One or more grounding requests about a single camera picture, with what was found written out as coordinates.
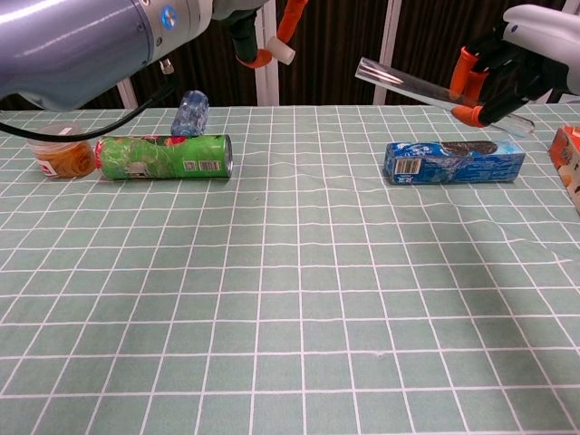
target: clear plastic tube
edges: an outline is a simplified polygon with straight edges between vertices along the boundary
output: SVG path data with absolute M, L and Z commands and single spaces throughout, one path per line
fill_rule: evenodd
M 478 105 L 477 101 L 473 101 L 465 95 L 459 95 L 457 99 L 451 99 L 450 90 L 447 88 L 426 82 L 364 57 L 359 62 L 355 76 L 366 82 L 376 84 L 419 102 L 440 107 L 449 112 L 460 105 L 468 107 Z M 525 138 L 527 135 L 532 134 L 535 128 L 534 122 L 514 113 L 490 126 L 520 138 Z

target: background wall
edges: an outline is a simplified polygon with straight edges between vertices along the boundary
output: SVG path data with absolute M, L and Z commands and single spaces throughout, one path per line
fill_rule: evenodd
M 278 22 L 286 0 L 275 2 Z M 278 65 L 280 104 L 372 104 L 374 86 L 356 79 L 361 57 L 379 60 L 389 1 L 310 0 L 291 45 L 294 62 Z M 392 66 L 447 86 L 459 48 L 492 28 L 503 12 L 520 4 L 562 9 L 566 0 L 401 0 Z M 170 57 L 181 86 L 159 106 L 176 107 L 183 92 L 199 89 L 213 106 L 256 105 L 256 76 L 239 64 L 220 23 Z M 161 83 L 155 63 L 130 78 L 139 103 Z M 387 104 L 416 103 L 389 92 Z M 116 88 L 84 109 L 122 108 Z M 0 110 L 36 109 L 18 96 L 0 101 Z

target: green grid tablecloth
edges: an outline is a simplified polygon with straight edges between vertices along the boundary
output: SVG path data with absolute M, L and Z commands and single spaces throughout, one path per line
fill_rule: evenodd
M 230 180 L 46 179 L 0 136 L 0 433 L 577 433 L 580 218 L 546 148 L 580 106 L 522 113 L 501 185 L 385 182 L 391 140 L 506 137 L 429 107 L 212 109 Z

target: product label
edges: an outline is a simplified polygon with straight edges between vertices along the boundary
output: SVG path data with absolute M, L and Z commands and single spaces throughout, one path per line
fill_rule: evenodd
M 53 168 L 53 165 L 50 164 L 50 162 L 46 161 L 46 160 L 37 160 L 40 169 L 44 172 L 44 174 L 46 174 L 49 177 L 54 177 L 55 175 L 58 175 L 56 173 L 56 171 Z

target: green chip can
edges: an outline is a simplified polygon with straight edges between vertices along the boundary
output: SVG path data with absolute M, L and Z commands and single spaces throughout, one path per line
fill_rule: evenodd
M 230 178 L 234 165 L 228 135 L 105 136 L 95 156 L 108 179 Z

